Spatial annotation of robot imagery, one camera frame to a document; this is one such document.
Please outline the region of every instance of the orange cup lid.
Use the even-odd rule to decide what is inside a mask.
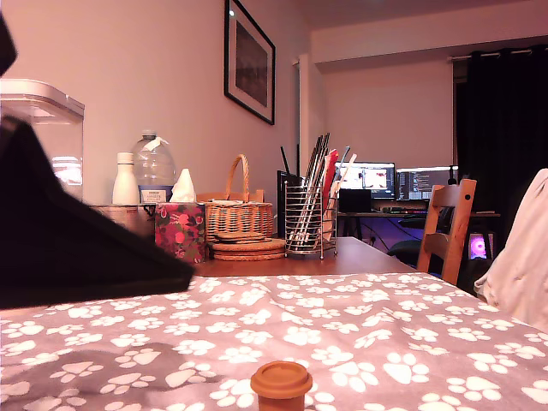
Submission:
[[[274,361],[263,365],[251,377],[251,388],[266,398],[296,398],[312,388],[312,375],[296,362]]]

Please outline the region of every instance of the metal utensil holder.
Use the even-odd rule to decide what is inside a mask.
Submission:
[[[327,199],[324,208],[323,184],[290,186],[285,182],[285,256],[314,254],[324,259],[327,250],[337,255],[336,197]]]

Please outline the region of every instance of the basket handle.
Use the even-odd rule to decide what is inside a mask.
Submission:
[[[243,197],[244,197],[244,203],[247,203],[249,201],[249,166],[247,165],[247,158],[243,154],[239,154],[238,157],[236,157],[236,160],[234,160],[234,163],[232,164],[232,167],[230,168],[229,173],[229,180],[226,181],[226,191],[224,195],[224,199],[228,200],[230,197],[230,188],[232,187],[232,180],[234,179],[234,172],[236,170],[236,167],[238,166],[238,163],[241,161],[241,167],[243,168]]]

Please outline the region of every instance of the framed picture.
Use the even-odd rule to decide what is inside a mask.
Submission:
[[[225,0],[224,95],[274,124],[276,47],[238,0]]]

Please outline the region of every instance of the bedsheet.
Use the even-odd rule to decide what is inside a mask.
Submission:
[[[196,277],[0,326],[2,411],[257,409],[272,360],[307,367],[308,410],[548,404],[548,335],[426,274]]]

